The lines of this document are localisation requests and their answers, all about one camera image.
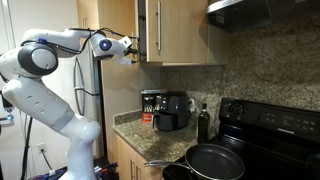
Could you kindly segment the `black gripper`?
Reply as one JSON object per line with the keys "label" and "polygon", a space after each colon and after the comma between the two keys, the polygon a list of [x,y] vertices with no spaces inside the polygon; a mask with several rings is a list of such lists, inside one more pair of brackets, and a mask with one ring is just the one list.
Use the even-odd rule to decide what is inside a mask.
{"label": "black gripper", "polygon": [[133,59],[131,60],[132,64],[136,64],[141,61],[140,52],[137,49],[129,48],[128,53],[133,56]]}

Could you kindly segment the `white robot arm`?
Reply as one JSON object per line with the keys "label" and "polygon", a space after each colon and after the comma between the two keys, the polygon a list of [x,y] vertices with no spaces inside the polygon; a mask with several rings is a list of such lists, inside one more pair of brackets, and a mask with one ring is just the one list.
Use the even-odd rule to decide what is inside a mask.
{"label": "white robot arm", "polygon": [[14,107],[48,126],[70,141],[67,171],[59,180],[97,180],[93,164],[93,142],[100,134],[97,121],[75,113],[70,105],[50,90],[42,78],[53,73],[60,58],[80,54],[86,43],[99,60],[115,58],[132,64],[132,39],[106,37],[101,29],[68,28],[62,32],[30,29],[21,46],[0,57],[0,74],[5,81],[3,97]]}

